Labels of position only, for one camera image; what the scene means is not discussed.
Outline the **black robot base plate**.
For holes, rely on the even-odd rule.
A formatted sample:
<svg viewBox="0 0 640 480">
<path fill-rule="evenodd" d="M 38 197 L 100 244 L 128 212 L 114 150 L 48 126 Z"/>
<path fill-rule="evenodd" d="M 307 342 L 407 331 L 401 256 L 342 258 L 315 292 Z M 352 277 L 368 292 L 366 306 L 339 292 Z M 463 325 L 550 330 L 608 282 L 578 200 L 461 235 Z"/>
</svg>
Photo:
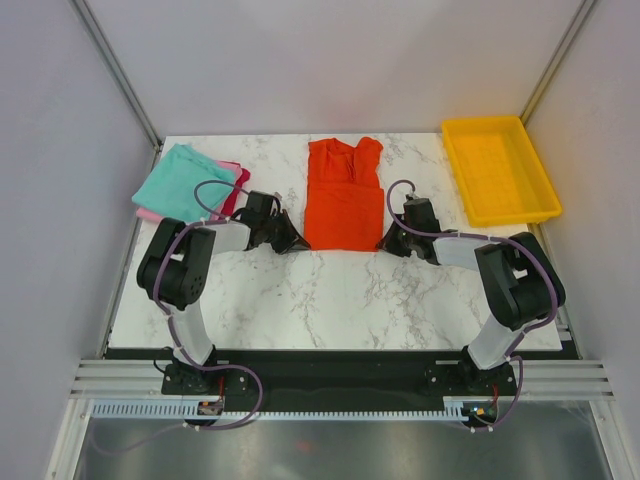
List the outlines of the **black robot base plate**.
<svg viewBox="0 0 640 480">
<path fill-rule="evenodd" d="M 254 406 L 356 410 L 437 407 L 446 397 L 506 399 L 516 392 L 516 370 L 485 393 L 444 385 L 444 368 L 459 352 L 218 350 L 224 378 L 213 393 L 247 410 Z"/>
</svg>

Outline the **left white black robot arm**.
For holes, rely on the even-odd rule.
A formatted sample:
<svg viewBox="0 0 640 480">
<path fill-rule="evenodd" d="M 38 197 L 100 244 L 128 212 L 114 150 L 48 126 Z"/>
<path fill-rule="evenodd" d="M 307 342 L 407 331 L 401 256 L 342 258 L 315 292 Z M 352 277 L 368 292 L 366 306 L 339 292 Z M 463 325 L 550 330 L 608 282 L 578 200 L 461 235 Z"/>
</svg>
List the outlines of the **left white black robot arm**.
<svg viewBox="0 0 640 480">
<path fill-rule="evenodd" d="M 174 343 L 163 372 L 165 395 L 205 395 L 221 385 L 216 348 L 206 332 L 200 299 L 211 259 L 268 244 L 278 255 L 309 251 L 280 200 L 251 191 L 246 204 L 229 216 L 187 224 L 163 219 L 139 265 L 136 281 L 167 317 Z"/>
</svg>

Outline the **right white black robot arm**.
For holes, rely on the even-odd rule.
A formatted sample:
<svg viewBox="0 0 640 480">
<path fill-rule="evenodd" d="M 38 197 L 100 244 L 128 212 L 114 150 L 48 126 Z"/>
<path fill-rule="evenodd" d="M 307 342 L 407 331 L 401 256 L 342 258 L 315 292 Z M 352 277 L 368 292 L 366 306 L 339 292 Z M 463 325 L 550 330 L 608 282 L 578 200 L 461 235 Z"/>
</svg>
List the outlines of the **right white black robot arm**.
<svg viewBox="0 0 640 480">
<path fill-rule="evenodd" d="M 511 354 L 529 331 L 550 323 L 566 300 L 551 262 L 529 232 L 497 238 L 442 230 L 430 200 L 409 196 L 403 208 L 376 248 L 478 273 L 489 306 L 480 333 L 455 366 L 444 368 L 444 385 L 481 394 L 505 384 L 513 375 Z"/>
</svg>

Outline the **orange t-shirt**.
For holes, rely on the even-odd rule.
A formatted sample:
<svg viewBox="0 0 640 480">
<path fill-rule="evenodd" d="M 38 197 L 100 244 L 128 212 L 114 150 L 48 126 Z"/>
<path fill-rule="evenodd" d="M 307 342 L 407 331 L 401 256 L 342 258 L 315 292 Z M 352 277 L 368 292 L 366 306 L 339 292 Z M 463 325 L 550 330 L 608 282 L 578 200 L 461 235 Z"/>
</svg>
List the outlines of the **orange t-shirt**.
<svg viewBox="0 0 640 480">
<path fill-rule="evenodd" d="M 377 169 L 383 145 L 363 137 L 309 143 L 304 237 L 316 251 L 374 252 L 384 226 Z"/>
</svg>

